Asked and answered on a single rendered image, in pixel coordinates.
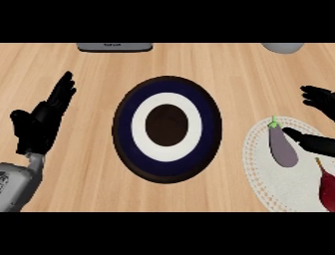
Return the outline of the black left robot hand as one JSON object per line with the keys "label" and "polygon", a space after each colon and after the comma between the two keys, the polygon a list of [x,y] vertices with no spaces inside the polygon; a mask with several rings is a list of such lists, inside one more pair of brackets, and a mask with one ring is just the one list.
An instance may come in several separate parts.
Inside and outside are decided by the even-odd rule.
{"label": "black left robot hand", "polygon": [[19,154],[47,154],[51,149],[61,117],[76,92],[72,78],[72,73],[66,72],[54,86],[48,99],[38,103],[30,113],[14,110],[10,114],[14,135],[19,138],[16,148]]}

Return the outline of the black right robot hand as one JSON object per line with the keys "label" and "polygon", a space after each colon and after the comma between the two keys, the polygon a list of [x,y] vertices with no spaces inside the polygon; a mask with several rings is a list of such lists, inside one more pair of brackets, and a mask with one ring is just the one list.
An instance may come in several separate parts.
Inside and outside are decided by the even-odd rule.
{"label": "black right robot hand", "polygon": [[[313,86],[301,86],[300,90],[302,104],[319,110],[335,124],[335,92]],[[304,134],[292,127],[285,127],[282,131],[305,151],[335,157],[335,138]]]}

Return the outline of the white round placemat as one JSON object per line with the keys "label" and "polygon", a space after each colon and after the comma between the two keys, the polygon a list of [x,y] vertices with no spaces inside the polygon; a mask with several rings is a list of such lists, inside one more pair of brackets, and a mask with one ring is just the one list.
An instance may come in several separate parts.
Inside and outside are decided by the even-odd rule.
{"label": "white round placemat", "polygon": [[320,159],[325,170],[334,176],[335,158],[305,151],[288,138],[298,162],[292,167],[282,167],[270,154],[270,123],[271,118],[261,120],[243,139],[242,163],[255,196],[271,212],[326,212],[319,200],[322,172],[314,158]]}

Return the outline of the dark blue and white plate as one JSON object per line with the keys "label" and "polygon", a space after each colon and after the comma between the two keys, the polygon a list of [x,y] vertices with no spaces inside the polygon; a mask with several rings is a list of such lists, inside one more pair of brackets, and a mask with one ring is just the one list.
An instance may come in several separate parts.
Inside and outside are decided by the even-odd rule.
{"label": "dark blue and white plate", "polygon": [[129,171],[156,183],[196,176],[221,139],[220,111],[190,80],[162,76],[128,91],[113,117],[113,144]]}

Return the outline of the purple eggplant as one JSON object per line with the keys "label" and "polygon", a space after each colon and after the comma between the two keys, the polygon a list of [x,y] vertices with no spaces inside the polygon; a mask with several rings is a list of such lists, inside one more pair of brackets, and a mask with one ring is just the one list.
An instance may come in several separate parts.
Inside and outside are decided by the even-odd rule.
{"label": "purple eggplant", "polygon": [[271,122],[267,125],[267,130],[271,157],[282,167],[292,167],[298,162],[298,156],[285,138],[280,123],[276,121],[276,117],[271,117]]}

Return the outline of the grey flat appliance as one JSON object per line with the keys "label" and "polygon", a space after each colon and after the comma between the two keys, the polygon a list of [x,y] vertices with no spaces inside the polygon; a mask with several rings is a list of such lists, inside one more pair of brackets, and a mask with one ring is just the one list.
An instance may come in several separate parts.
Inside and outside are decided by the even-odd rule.
{"label": "grey flat appliance", "polygon": [[153,48],[152,43],[78,43],[82,52],[93,53],[132,53],[146,52]]}

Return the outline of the pale grey round object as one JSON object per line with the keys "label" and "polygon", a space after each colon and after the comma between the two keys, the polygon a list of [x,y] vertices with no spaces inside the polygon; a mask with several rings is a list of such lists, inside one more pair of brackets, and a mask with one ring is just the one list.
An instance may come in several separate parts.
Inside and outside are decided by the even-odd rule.
{"label": "pale grey round object", "polygon": [[276,54],[292,54],[301,49],[302,43],[263,43],[261,46]]}

